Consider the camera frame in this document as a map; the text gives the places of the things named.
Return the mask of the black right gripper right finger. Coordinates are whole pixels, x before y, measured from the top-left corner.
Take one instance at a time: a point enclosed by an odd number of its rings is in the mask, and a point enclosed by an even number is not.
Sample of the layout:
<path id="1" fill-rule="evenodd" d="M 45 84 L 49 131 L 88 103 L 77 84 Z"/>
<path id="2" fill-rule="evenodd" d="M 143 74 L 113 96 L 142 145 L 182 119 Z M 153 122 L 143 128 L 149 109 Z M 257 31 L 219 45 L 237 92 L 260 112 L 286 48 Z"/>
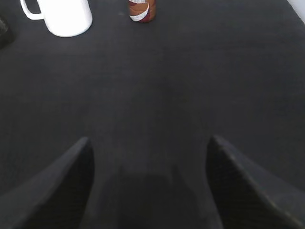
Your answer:
<path id="1" fill-rule="evenodd" d="M 210 138 L 205 168 L 225 229 L 305 227 L 305 193 L 250 160 L 221 136 Z"/>

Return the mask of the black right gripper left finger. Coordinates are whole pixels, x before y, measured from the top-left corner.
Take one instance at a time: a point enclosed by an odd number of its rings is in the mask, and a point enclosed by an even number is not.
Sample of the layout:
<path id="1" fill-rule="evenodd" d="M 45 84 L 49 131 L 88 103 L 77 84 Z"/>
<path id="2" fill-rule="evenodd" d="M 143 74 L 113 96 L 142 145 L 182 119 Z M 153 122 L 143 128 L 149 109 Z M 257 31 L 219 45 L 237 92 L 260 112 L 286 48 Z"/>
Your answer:
<path id="1" fill-rule="evenodd" d="M 0 197 L 0 227 L 79 228 L 94 174 L 93 147 L 83 137 L 44 170 Z"/>

